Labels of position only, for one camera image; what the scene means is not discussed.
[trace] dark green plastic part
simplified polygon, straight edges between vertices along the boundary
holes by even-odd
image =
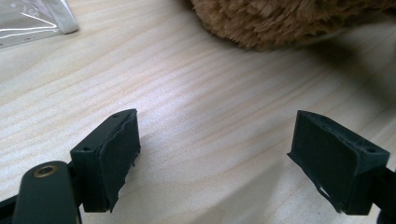
[[[44,174],[46,169],[53,173],[42,177],[34,175],[39,170],[44,171]],[[13,216],[14,224],[79,223],[67,164],[63,161],[50,161],[26,172],[21,181]]]
[[[288,154],[337,212],[367,215],[373,178],[389,153],[324,116],[298,111]]]
[[[120,188],[139,153],[135,109],[110,116],[70,151],[73,167],[84,179],[85,212],[114,208]]]

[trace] brown plush toy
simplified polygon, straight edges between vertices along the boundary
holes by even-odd
[[[396,0],[191,0],[204,27],[245,48],[309,43],[369,10],[396,8]]]

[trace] wooden table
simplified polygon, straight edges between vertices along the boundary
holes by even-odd
[[[112,113],[142,153],[112,214],[84,223],[375,223],[335,212],[286,155],[296,112],[323,114],[396,165],[396,22],[308,48],[239,49],[187,1],[69,0],[80,30],[0,51],[0,199]]]

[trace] screw hole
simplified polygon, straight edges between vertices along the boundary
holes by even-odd
[[[55,165],[48,165],[48,166],[41,167],[41,168],[35,170],[34,177],[41,178],[41,177],[46,177],[46,176],[52,175],[53,173],[56,172],[57,169],[58,169],[58,167]]]

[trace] small hole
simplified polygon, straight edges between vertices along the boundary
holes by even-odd
[[[44,168],[40,169],[38,171],[38,173],[41,174],[41,175],[44,175],[44,174],[47,174],[47,173],[51,172],[52,170],[53,170],[52,167],[47,166],[47,167],[44,167]]]

